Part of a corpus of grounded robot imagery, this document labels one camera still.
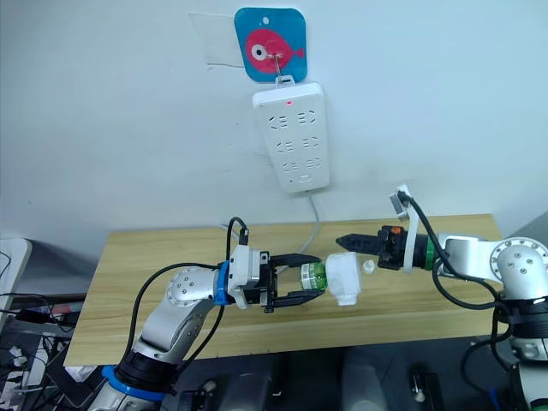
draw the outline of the blue ring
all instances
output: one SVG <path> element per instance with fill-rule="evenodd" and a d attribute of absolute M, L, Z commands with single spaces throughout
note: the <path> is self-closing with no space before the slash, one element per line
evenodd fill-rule
<path fill-rule="evenodd" d="M 229 286 L 229 262 L 223 261 L 219 273 L 217 275 L 217 284 L 215 285 L 215 296 L 213 303 L 216 306 L 228 306 L 230 303 L 227 300 L 226 289 Z"/>
<path fill-rule="evenodd" d="M 165 398 L 165 392 L 145 391 L 125 385 L 122 381 L 116 378 L 116 375 L 114 375 L 114 366 L 104 366 L 101 373 L 103 374 L 103 377 L 109 380 L 109 384 L 112 388 L 127 396 L 134 396 L 135 398 L 139 398 L 141 400 L 149 400 L 154 402 L 161 402 Z"/>

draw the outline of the adhesive hook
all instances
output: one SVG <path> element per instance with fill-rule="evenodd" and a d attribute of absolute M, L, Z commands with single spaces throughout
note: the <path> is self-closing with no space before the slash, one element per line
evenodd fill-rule
<path fill-rule="evenodd" d="M 277 53 L 277 54 L 269 54 L 267 57 L 268 58 L 273 58 L 274 59 L 274 65 L 276 66 L 276 76 L 277 77 L 282 77 L 282 70 L 280 70 L 280 63 L 279 63 L 279 59 L 282 58 L 283 55 L 281 55 L 280 53 Z"/>

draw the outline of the white wall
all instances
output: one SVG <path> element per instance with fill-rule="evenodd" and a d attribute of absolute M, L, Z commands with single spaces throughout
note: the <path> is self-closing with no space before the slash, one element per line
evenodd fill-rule
<path fill-rule="evenodd" d="M 325 220 L 546 211 L 548 2 L 295 0 L 328 98 Z M 95 260 L 119 229 L 312 219 L 251 113 L 265 86 L 208 67 L 188 12 L 250 2 L 2 0 L 2 236 Z M 270 5 L 255 2 L 254 5 Z"/>

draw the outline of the white bracket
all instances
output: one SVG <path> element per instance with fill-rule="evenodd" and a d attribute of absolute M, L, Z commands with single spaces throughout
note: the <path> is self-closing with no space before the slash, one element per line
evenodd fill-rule
<path fill-rule="evenodd" d="M 228 293 L 238 308 L 249 307 L 243 289 L 254 286 L 259 280 L 260 251 L 249 246 L 237 245 L 230 256 Z"/>
<path fill-rule="evenodd" d="M 398 186 L 396 192 L 390 196 L 396 215 L 400 220 L 409 220 L 408 226 L 408 238 L 405 242 L 405 254 L 403 256 L 403 272 L 410 273 L 413 271 L 413 254 L 414 254 L 414 244 L 417 239 L 417 232 L 419 229 L 419 215 L 414 208 L 407 204 L 403 204 L 398 198 L 398 192 L 403 191 L 409 197 L 413 197 L 409 192 L 407 184 L 402 184 Z"/>

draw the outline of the white bottle cap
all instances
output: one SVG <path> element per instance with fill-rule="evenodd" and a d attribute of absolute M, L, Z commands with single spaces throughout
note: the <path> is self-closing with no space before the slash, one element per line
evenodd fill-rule
<path fill-rule="evenodd" d="M 375 271 L 375 262 L 372 260 L 372 259 L 366 259 L 364 262 L 363 262 L 363 271 L 366 273 L 366 274 L 373 274 L 373 272 Z"/>
<path fill-rule="evenodd" d="M 331 254 L 325 261 L 329 291 L 339 306 L 353 306 L 361 292 L 360 264 L 356 253 Z"/>

